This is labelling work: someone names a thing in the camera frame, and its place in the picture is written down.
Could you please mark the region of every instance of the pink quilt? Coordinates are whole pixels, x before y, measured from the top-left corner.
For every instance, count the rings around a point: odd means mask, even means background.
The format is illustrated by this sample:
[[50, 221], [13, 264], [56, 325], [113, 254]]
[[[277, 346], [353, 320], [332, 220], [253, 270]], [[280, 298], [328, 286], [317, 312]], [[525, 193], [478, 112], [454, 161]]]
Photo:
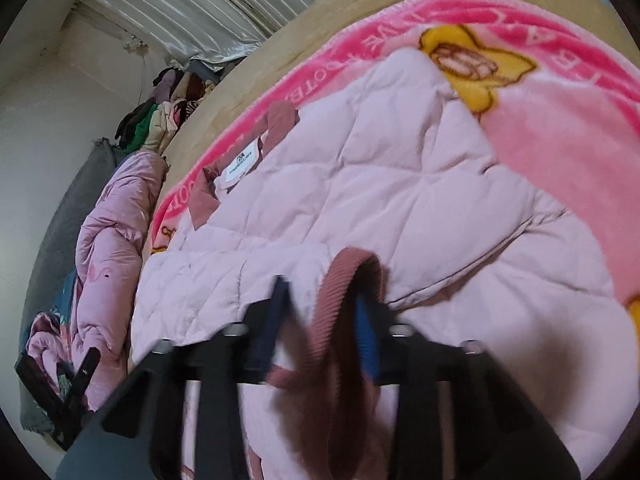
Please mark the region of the pink quilt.
[[501, 162], [568, 206], [594, 233], [626, 302], [640, 292], [640, 71], [594, 35], [517, 0], [405, 0], [336, 34], [235, 120], [158, 206], [166, 247], [198, 172], [270, 103], [304, 107], [402, 46], [436, 63]]

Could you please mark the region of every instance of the green clothing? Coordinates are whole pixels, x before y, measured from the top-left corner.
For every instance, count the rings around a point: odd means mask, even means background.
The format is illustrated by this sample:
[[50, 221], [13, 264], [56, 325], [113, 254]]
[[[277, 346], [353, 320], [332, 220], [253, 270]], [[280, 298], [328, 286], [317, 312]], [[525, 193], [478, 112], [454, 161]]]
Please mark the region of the green clothing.
[[140, 149], [140, 147], [145, 143], [146, 136], [149, 134], [149, 126], [151, 125], [151, 116], [154, 112], [158, 110], [158, 105], [154, 104], [150, 109], [149, 113], [145, 116], [144, 119], [140, 121], [140, 124], [136, 126], [136, 133], [133, 135], [133, 140], [130, 145], [127, 146], [124, 150], [124, 153], [129, 155], [129, 153], [133, 153]]

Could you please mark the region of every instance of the white wall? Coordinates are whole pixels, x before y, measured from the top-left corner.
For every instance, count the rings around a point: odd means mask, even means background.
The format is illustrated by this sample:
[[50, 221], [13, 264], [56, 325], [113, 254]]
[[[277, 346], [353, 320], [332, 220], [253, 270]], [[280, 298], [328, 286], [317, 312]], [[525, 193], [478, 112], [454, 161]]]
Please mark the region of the white wall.
[[53, 58], [0, 95], [0, 406], [34, 459], [53, 478], [62, 453], [19, 421], [20, 317], [45, 230], [92, 140], [113, 139], [130, 103]]
[[47, 50], [75, 0], [28, 0], [0, 43], [0, 91]]
[[167, 65], [148, 47], [128, 52], [123, 42], [72, 13], [65, 22], [58, 57], [122, 97], [132, 108], [146, 101], [153, 80]]

